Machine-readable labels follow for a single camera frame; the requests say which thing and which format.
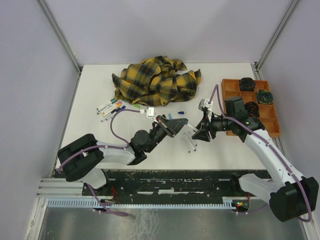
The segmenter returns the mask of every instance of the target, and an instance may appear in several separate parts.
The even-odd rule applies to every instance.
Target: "white table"
[[[254,78],[249,63],[188,63],[188,70],[201,69],[202,82],[198,86],[196,96],[188,102],[171,102],[166,107],[156,107],[157,115],[172,114],[172,118],[185,117],[189,123],[196,126],[202,119],[203,113],[198,110],[201,99],[208,99],[216,84],[221,92],[222,79]],[[112,73],[117,76],[127,68],[128,64],[99,64],[85,65],[79,80],[74,103],[62,142],[62,147],[92,133],[95,138],[106,143],[123,144],[110,131],[110,120],[101,122],[96,107],[112,99],[115,87],[112,82]],[[214,111],[220,114],[217,97],[213,99]],[[128,109],[137,108],[124,102]],[[146,115],[134,112],[121,112],[114,119],[113,129],[116,134],[130,139],[138,130],[152,128],[152,121]],[[188,153],[181,142],[184,132],[191,131],[185,126],[175,138],[166,137],[147,159],[135,166],[119,163],[100,163],[104,169],[131,169],[131,170],[234,170],[234,169],[265,169],[257,156],[238,137],[226,136],[218,132],[216,139],[211,142],[197,141],[196,152]]]

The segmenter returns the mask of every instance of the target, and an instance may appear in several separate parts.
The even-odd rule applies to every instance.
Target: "small white object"
[[[195,147],[195,146],[192,144],[192,142],[189,140],[188,136],[187,136],[185,133],[184,133],[183,135],[184,135],[184,138],[185,138],[186,142],[189,143],[190,145],[192,145],[193,151],[194,151],[194,152],[197,151],[197,150],[196,150],[196,147]]]
[[[192,126],[190,123],[187,123],[187,125],[188,125],[190,128],[192,128],[192,130],[193,130],[195,133],[198,132],[198,129],[195,128],[194,126]]]
[[[212,116],[212,108],[213,108],[213,101],[211,101],[211,103],[209,103],[209,99],[204,100],[204,107],[207,108],[208,111],[208,118],[209,118],[209,122],[211,122],[211,116]]]
[[[190,153],[190,148],[188,147],[186,141],[183,138],[181,138],[181,141],[182,141],[183,145],[185,146],[186,150],[188,151],[188,153]]]
[[[154,115],[155,115],[155,108],[152,107],[152,106],[148,107],[146,116],[147,116],[148,118],[151,118],[151,117],[153,117]]]

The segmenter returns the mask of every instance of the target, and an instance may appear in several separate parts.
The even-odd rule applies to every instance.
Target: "cable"
[[[220,98],[219,98],[219,86],[218,86],[218,84],[216,84],[216,85],[214,86],[213,91],[212,91],[212,94],[211,94],[211,97],[210,97],[210,100],[209,100],[209,104],[211,104],[212,99],[214,98],[214,95],[215,95],[216,91],[218,92],[218,93],[217,93],[217,94],[218,94],[218,100],[220,101]]]
[[[111,122],[110,122],[110,130],[111,130],[112,134],[113,134],[116,138],[124,141],[124,142],[126,143],[125,146],[114,146],[114,145],[108,144],[108,145],[94,145],[94,146],[90,146],[90,147],[87,147],[87,148],[85,148],[85,149],[82,149],[82,150],[76,152],[75,154],[71,155],[71,156],[68,157],[63,163],[61,163],[61,165],[60,165],[59,168],[58,168],[58,173],[62,174],[62,173],[63,173],[63,169],[62,169],[62,168],[63,168],[67,163],[69,163],[72,159],[74,159],[75,157],[79,156],[80,154],[82,154],[82,153],[84,153],[84,152],[87,152],[87,151],[89,151],[89,150],[91,150],[91,149],[105,148],[105,147],[112,148],[112,149],[126,149],[127,147],[129,147],[129,142],[128,142],[127,140],[125,140],[124,138],[122,138],[122,137],[118,136],[117,134],[115,134],[115,132],[114,132],[114,130],[113,130],[113,128],[112,128],[112,123],[114,122],[115,117],[116,117],[119,113],[121,113],[121,112],[123,112],[123,111],[129,111],[129,112],[134,112],[134,113],[140,113],[140,111],[138,111],[138,110],[131,110],[131,109],[122,109],[122,110],[118,111],[118,112],[113,116],[113,118],[111,119]]]
[[[58,170],[57,170],[58,173],[62,174],[62,173],[63,173],[63,167],[64,167],[67,163],[69,163],[72,159],[74,159],[75,157],[79,156],[80,154],[82,154],[82,153],[84,153],[84,152],[87,152],[87,151],[89,151],[89,150],[98,149],[98,148],[105,148],[105,147],[114,148],[114,149],[126,149],[127,147],[129,147],[129,142],[128,142],[127,140],[125,140],[124,138],[118,136],[118,135],[114,132],[114,130],[113,130],[113,128],[112,128],[112,123],[114,122],[115,117],[116,117],[119,113],[121,113],[121,112],[123,112],[123,111],[129,111],[129,112],[134,112],[134,113],[140,113],[140,111],[139,111],[139,110],[131,110],[131,109],[122,109],[122,110],[118,111],[118,112],[113,116],[113,118],[111,119],[111,122],[110,122],[110,130],[111,130],[112,134],[113,134],[116,138],[124,141],[124,142],[126,143],[125,146],[122,147],[122,146],[114,146],[114,145],[109,145],[109,144],[108,144],[108,145],[94,145],[94,146],[90,146],[90,147],[87,147],[87,148],[85,148],[85,149],[82,149],[82,150],[76,152],[75,154],[71,155],[71,156],[68,157],[63,163],[61,163],[61,165],[59,166],[59,168],[58,168]],[[117,215],[117,216],[119,216],[119,217],[127,217],[127,216],[129,215],[129,214],[126,213],[126,212],[111,211],[111,210],[109,210],[108,208],[106,208],[106,207],[102,204],[102,202],[98,199],[98,197],[96,196],[95,191],[93,190],[92,186],[89,185],[89,184],[87,184],[87,185],[88,185],[88,187],[89,187],[92,195],[94,196],[94,198],[97,200],[97,202],[100,204],[100,206],[102,206],[102,208],[105,210],[105,212],[103,212],[103,213],[114,214],[114,215]]]
[[[89,185],[89,184],[87,184],[87,185],[88,185],[88,187],[89,187],[89,189],[90,189],[93,197],[95,198],[95,200],[96,200],[96,201],[100,204],[100,206],[105,210],[105,211],[101,211],[101,212],[99,211],[99,213],[113,214],[113,215],[116,215],[116,216],[118,216],[118,217],[127,217],[127,216],[129,216],[128,213],[123,212],[123,211],[111,211],[109,208],[107,208],[107,207],[99,200],[99,198],[97,197],[97,195],[96,195],[93,187],[92,187],[91,185]]]
[[[90,146],[90,147],[87,147],[85,149],[82,149],[78,152],[76,152],[75,154],[71,155],[70,157],[68,157],[63,163],[61,163],[61,165],[59,166],[58,168],[58,173],[62,174],[63,173],[63,167],[68,163],[70,162],[72,159],[74,159],[76,156],[79,156],[80,154],[84,153],[84,152],[87,152],[91,149],[99,149],[99,148],[105,148],[106,145],[94,145],[94,146]]]
[[[124,148],[126,149],[127,147],[129,147],[129,142],[128,142],[127,140],[125,140],[124,138],[118,136],[118,135],[114,132],[114,130],[113,130],[113,128],[112,128],[112,123],[114,122],[114,119],[116,118],[116,116],[117,116],[119,113],[124,112],[124,111],[129,111],[129,112],[134,112],[134,113],[140,113],[140,111],[139,111],[139,110],[131,110],[131,109],[122,109],[122,110],[118,111],[118,112],[113,116],[113,118],[111,118],[111,122],[110,122],[110,130],[111,130],[111,133],[112,133],[117,139],[120,139],[120,140],[122,140],[122,141],[124,141],[124,142],[126,143],[126,145],[124,146]],[[116,147],[116,146],[113,146],[113,148],[123,149],[123,147],[120,147],[120,146],[117,146],[117,147]]]
[[[302,193],[302,196],[303,196],[303,199],[304,199],[304,202],[305,202],[305,205],[306,205],[306,209],[307,209],[307,212],[308,212],[308,219],[303,219],[301,217],[298,217],[299,220],[305,222],[305,223],[309,223],[312,221],[312,212],[311,212],[311,207],[310,207],[310,204],[309,204],[309,200],[308,200],[308,197],[307,197],[307,194],[302,186],[302,184],[300,183],[299,179],[297,178],[297,176],[295,174],[293,174],[293,171],[291,170],[291,168],[288,166],[288,164],[286,163],[286,161],[281,157],[281,155],[278,153],[278,151],[268,142],[268,140],[266,140],[264,137],[260,136],[259,134],[257,134],[256,132],[252,131],[251,129],[249,129],[248,127],[246,127],[244,124],[242,124],[241,122],[239,122],[237,119],[233,118],[233,117],[229,117],[229,116],[226,116],[225,113],[224,113],[224,110],[222,108],[222,105],[221,105],[221,101],[220,101],[220,94],[219,94],[219,85],[216,84],[213,91],[212,91],[212,95],[210,97],[210,100],[209,102],[212,101],[214,95],[215,95],[215,92],[217,92],[217,98],[218,98],[218,104],[219,104],[219,107],[220,107],[220,110],[221,110],[221,113],[222,113],[222,116],[224,119],[228,119],[228,120],[231,120],[233,122],[235,122],[236,124],[240,125],[242,128],[244,128],[245,130],[247,130],[249,133],[253,134],[254,136],[256,136],[257,138],[259,138],[261,141],[263,141],[268,147],[270,147],[270,149],[274,152],[274,154],[278,157],[278,159],[281,161],[281,163],[284,165],[284,167],[287,169],[287,171],[290,173],[290,175],[293,177],[293,179],[296,181],[297,185],[299,186],[300,188],[300,191]]]

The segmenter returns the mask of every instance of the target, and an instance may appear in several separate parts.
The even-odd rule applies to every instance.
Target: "white wall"
[[[0,239],[21,240],[77,72],[35,0],[0,1]]]
[[[47,0],[81,65],[258,61],[289,0]]]
[[[320,1],[303,0],[262,69],[290,160],[320,183]],[[320,206],[316,209],[320,220]]]

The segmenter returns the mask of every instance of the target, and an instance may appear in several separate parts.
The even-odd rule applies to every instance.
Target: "crumpled cloth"
[[[114,97],[131,104],[166,106],[169,102],[186,102],[193,99],[201,82],[201,71],[176,74],[187,70],[179,59],[156,56],[130,64],[121,77],[112,74]]]

